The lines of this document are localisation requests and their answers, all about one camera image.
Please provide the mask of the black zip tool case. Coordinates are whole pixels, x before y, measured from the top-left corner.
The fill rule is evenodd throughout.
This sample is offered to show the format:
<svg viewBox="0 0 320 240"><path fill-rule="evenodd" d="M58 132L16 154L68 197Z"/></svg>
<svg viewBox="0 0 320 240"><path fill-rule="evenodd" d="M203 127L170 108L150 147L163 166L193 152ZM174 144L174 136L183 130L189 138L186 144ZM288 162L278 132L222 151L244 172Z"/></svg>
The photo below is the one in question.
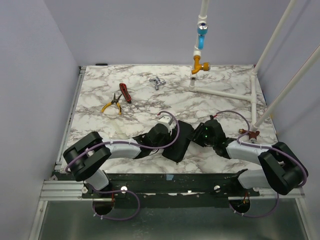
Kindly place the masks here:
<svg viewBox="0 0 320 240"><path fill-rule="evenodd" d="M162 152L162 156L166 159L172 160L175 163L180 163L189 147L191 140L189 136L194 131L191 124L178 120L179 136L177 140Z"/></svg>

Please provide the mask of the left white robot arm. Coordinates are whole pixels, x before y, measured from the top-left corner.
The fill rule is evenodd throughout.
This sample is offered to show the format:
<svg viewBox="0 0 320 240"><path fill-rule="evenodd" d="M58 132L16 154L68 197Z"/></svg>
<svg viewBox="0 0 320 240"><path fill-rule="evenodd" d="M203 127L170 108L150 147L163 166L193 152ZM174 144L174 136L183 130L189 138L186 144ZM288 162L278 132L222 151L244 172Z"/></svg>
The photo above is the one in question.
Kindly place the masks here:
<svg viewBox="0 0 320 240"><path fill-rule="evenodd" d="M96 131L87 134L64 151L67 163L65 172L72 174L77 182L85 182L101 198L111 191L110 180L101 166L110 159L141 159L152 150L166 149L176 141L176 134L162 123L147 133L127 140L107 140Z"/></svg>

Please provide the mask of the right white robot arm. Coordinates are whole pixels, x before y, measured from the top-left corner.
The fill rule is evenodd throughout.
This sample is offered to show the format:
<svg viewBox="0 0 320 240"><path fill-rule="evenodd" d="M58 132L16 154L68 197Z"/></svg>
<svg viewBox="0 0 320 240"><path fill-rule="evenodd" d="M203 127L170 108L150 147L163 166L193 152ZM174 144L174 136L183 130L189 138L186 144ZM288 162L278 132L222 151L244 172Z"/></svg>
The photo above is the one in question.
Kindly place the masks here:
<svg viewBox="0 0 320 240"><path fill-rule="evenodd" d="M280 195L303 186L308 171L283 142L274 145L256 145L227 137L216 119L202 122L188 136L201 147L211 147L225 159L243 160L261 166L258 170L244 169L230 183L230 191L241 196L248 189L269 188Z"/></svg>

